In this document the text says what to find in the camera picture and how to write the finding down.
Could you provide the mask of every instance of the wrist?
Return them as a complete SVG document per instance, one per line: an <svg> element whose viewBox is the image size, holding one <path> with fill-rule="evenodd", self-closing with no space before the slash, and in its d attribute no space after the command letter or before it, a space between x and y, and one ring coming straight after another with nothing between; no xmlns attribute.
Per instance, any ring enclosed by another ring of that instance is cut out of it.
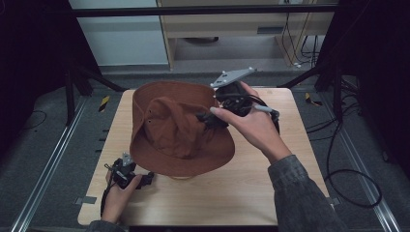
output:
<svg viewBox="0 0 410 232"><path fill-rule="evenodd" d="M102 214L102 220L103 221L107 221L107 222L110 222L110 223L113 223L113 224L116 224L118 222L118 218L119 217L112 216L110 214Z"/></svg>
<svg viewBox="0 0 410 232"><path fill-rule="evenodd" d="M292 152L281 140L271 143L266 149L261 150L261 152L268 159L270 164L292 155Z"/></svg>

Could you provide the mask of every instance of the table top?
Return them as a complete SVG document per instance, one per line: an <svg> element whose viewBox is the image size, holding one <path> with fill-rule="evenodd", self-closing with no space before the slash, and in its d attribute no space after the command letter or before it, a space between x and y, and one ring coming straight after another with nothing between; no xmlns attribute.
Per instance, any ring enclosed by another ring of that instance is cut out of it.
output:
<svg viewBox="0 0 410 232"><path fill-rule="evenodd" d="M301 116L289 89L254 88L262 100L279 111L280 135L306 168L309 177L327 192ZM111 165L128 152L132 134L132 94L123 94L87 191L95 204L83 204L78 222L100 219L106 188L104 165ZM277 225L274 190L269 179L268 160L232 126L235 156L225 166L187 179L175 180L156 174L151 186L136 190L122 215L126 225ZM140 168L136 173L146 174Z"/></svg>

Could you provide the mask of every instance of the person's left hand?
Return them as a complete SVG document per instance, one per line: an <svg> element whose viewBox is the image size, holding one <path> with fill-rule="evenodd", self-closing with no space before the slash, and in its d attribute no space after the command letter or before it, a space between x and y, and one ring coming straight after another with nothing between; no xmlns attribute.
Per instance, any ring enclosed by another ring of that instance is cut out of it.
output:
<svg viewBox="0 0 410 232"><path fill-rule="evenodd" d="M108 171L105 178L108 181L111 176L111 171ZM142 175L136 175L130 182L130 184L122 189L118 185L114 185L105 199L105 206L102 212L102 220L117 223L124 209L141 181Z"/></svg>

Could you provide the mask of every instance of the brown hat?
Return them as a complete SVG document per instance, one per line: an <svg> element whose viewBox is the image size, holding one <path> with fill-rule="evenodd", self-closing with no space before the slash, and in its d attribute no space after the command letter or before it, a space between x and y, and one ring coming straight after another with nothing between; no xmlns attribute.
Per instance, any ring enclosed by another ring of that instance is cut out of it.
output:
<svg viewBox="0 0 410 232"><path fill-rule="evenodd" d="M227 128L205 130L197 113L219 107L206 85L157 81L132 96L130 153L139 166L162 175L189 177L227 164L235 145Z"/></svg>

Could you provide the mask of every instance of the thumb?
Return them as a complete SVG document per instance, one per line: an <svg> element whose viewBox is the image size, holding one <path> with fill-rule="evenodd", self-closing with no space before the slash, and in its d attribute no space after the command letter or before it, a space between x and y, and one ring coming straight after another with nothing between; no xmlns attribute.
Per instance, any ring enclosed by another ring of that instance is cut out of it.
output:
<svg viewBox="0 0 410 232"><path fill-rule="evenodd" d="M130 181L130 184L127 186L126 190L130 189L131 191L134 191L135 188L138 186L139 182L141 182L141 179L142 179L141 174L134 176L132 180Z"/></svg>
<svg viewBox="0 0 410 232"><path fill-rule="evenodd" d="M233 114L231 111L226 110L224 108L216 108L216 107L211 107L210 110L213 114L215 114L217 117L222 119L224 122L235 127L238 116Z"/></svg>

